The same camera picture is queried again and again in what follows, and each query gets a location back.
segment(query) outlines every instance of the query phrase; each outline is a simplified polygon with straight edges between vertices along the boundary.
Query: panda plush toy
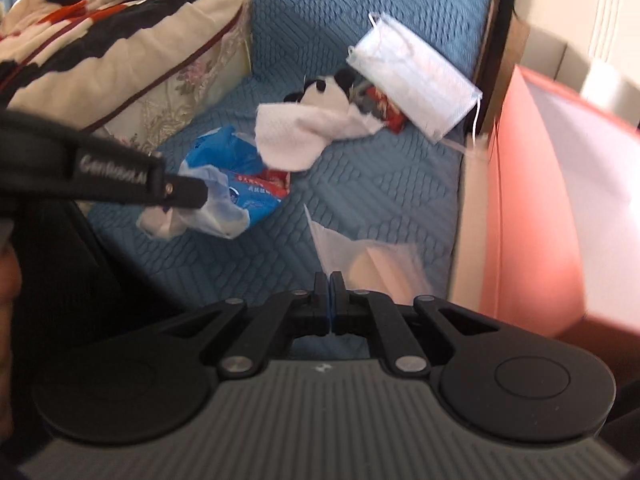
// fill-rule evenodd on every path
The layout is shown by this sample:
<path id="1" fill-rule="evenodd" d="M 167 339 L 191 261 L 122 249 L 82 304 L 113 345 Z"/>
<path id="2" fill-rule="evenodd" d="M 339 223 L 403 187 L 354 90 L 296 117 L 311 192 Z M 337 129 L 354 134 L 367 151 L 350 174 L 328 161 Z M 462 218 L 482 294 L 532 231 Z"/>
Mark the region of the panda plush toy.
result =
<path id="1" fill-rule="evenodd" d="M 293 92 L 283 101 L 347 113 L 355 81 L 356 73 L 349 68 L 343 68 L 333 76 L 306 80 L 302 92 Z"/>

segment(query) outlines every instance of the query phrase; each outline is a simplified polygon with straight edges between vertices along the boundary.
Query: metal screw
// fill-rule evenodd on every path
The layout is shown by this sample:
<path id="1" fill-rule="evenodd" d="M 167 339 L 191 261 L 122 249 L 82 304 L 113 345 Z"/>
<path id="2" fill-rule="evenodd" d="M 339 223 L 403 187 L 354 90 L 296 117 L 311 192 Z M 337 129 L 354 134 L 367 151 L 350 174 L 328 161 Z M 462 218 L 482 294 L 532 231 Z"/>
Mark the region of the metal screw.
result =
<path id="1" fill-rule="evenodd" d="M 403 372 L 421 372 L 427 367 L 427 361 L 417 355 L 403 355 L 396 359 L 396 368 Z"/>
<path id="2" fill-rule="evenodd" d="M 247 372 L 253 365 L 254 362 L 243 355 L 232 355 L 222 359 L 222 367 L 231 374 Z"/>

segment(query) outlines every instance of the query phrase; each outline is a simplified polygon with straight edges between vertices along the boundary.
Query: blanket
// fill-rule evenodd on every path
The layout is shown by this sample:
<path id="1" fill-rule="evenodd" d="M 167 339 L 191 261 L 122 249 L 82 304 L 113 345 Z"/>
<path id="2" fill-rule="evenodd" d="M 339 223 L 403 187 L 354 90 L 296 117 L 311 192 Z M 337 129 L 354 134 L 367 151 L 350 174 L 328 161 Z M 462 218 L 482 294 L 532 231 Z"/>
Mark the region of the blanket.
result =
<path id="1" fill-rule="evenodd" d="M 88 132 L 209 50 L 245 0 L 19 0 L 0 24 L 0 104 Z"/>

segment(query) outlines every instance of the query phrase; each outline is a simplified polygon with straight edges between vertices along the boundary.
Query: open cardboard box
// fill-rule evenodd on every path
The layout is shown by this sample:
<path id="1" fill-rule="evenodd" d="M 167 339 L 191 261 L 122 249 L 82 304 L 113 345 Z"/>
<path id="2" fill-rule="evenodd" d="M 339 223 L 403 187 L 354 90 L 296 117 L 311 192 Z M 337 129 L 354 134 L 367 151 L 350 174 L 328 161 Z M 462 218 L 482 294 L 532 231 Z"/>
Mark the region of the open cardboard box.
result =
<path id="1" fill-rule="evenodd" d="M 489 147 L 481 311 L 640 375 L 640 136 L 516 67 Z"/>

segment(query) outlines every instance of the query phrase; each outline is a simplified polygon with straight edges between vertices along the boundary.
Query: human hand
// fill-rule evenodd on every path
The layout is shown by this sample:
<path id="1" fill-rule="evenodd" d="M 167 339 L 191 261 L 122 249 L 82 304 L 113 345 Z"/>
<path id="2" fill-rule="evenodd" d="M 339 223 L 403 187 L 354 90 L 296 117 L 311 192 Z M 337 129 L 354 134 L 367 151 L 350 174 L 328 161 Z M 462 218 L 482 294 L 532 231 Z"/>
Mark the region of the human hand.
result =
<path id="1" fill-rule="evenodd" d="M 11 318 L 13 301 L 20 293 L 22 276 L 14 249 L 7 243 L 0 248 L 0 442 L 14 430 L 11 414 Z"/>

